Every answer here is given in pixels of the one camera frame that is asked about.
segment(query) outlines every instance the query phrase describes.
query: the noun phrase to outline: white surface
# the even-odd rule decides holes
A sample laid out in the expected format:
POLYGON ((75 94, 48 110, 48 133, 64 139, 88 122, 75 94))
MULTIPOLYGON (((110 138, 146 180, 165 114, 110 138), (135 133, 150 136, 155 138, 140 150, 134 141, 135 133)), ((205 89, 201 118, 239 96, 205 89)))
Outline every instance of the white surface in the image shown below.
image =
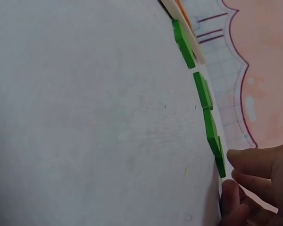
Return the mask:
POLYGON ((213 226, 217 200, 156 1, 0 1, 0 226, 213 226))

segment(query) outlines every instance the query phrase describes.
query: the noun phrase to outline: green domino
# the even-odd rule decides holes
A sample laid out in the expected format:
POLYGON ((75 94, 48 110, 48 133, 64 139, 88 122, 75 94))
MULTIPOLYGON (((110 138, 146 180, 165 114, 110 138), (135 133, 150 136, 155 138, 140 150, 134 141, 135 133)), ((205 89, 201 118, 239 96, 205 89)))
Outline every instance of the green domino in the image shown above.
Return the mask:
POLYGON ((216 129, 216 124, 212 116, 212 112, 209 108, 203 109, 204 123, 206 126, 206 134, 208 143, 212 149, 214 156, 219 156, 220 154, 220 143, 218 140, 218 134, 216 129))
POLYGON ((223 154, 223 149, 222 149, 222 145, 221 145, 221 140, 220 137, 218 137, 218 141, 219 141, 219 155, 215 156, 215 162, 219 171, 219 175, 221 178, 224 178, 226 176, 225 173, 225 158, 224 158, 224 154, 223 154))
POLYGON ((174 28, 175 41, 179 46, 179 49, 184 57, 186 64, 188 68, 194 68, 196 65, 195 65, 193 51, 183 31, 183 27, 181 26, 178 20, 174 20, 172 24, 174 28))
POLYGON ((210 109, 213 110, 213 100, 212 100, 212 96, 211 96, 211 92, 209 91, 209 88, 208 88, 208 81, 205 80, 205 84, 206 84, 206 92, 207 92, 207 95, 208 95, 208 99, 209 99, 209 102, 210 102, 210 109))
POLYGON ((213 110, 213 102, 211 93, 208 89, 208 82, 203 78, 200 72, 195 72, 193 76, 202 108, 213 110))

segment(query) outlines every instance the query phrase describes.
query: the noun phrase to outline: stain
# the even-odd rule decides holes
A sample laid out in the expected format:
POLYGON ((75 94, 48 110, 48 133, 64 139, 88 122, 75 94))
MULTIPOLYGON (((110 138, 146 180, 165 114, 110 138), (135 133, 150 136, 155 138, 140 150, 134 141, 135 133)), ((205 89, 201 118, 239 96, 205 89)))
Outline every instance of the stain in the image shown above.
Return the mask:
POLYGON ((135 170, 136 167, 136 157, 135 156, 129 156, 126 160, 126 166, 129 173, 132 173, 135 170))
POLYGON ((186 213, 186 214, 184 215, 184 221, 185 221, 185 222, 190 222, 192 219, 193 219, 193 217, 192 217, 191 214, 186 213))

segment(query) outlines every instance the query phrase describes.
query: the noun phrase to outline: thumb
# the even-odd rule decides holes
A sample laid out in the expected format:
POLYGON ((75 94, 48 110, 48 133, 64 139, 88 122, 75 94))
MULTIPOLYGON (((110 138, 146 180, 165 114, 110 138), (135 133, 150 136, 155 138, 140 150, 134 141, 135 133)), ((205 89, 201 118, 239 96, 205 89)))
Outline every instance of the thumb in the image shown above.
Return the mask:
POLYGON ((271 178, 273 163, 283 154, 283 145, 266 149, 230 150, 227 158, 240 173, 271 178))
POLYGON ((221 219, 219 226, 244 226, 249 215, 249 208, 245 204, 239 205, 228 216, 221 219))

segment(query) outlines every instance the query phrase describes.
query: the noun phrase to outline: grid paper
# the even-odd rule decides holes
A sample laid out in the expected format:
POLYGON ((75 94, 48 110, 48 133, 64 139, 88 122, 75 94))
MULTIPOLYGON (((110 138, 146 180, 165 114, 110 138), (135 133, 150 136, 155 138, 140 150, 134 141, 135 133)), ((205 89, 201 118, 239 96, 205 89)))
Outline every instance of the grid paper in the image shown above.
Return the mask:
POLYGON ((235 11, 221 0, 183 0, 205 56, 229 149, 256 147, 243 120, 241 83, 246 62, 236 53, 229 34, 235 11))

